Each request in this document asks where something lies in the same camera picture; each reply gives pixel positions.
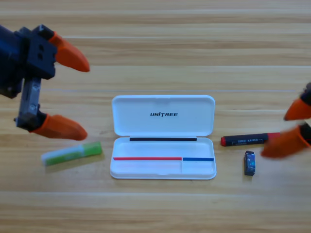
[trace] marker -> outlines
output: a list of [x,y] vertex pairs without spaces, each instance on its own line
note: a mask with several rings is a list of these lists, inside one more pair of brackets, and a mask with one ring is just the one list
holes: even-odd
[[66,161],[98,155],[102,153],[100,142],[86,143],[75,147],[51,151],[41,156],[44,166],[63,163]]
[[280,133],[259,133],[247,135],[224,136],[220,139],[220,144],[224,147],[264,144],[266,141],[278,137]]

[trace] wood grain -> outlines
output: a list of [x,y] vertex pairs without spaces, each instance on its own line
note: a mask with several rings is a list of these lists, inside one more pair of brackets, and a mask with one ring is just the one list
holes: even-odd
[[[80,142],[17,129],[0,97],[2,233],[309,233],[311,159],[223,148],[221,136],[278,132],[310,81],[311,1],[0,0],[10,30],[44,23],[76,45],[91,71],[56,66],[41,110],[78,121],[104,155],[44,168],[40,155]],[[216,101],[217,176],[209,181],[116,180],[109,174],[117,95],[196,94]],[[257,171],[243,175],[246,150]]]

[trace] glue stick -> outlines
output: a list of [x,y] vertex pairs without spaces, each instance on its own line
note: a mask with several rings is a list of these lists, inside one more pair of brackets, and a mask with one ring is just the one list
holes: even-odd
[[89,157],[102,153],[100,142],[86,143],[75,147],[65,148],[61,150],[51,151],[41,156],[44,166],[63,163],[69,160]]

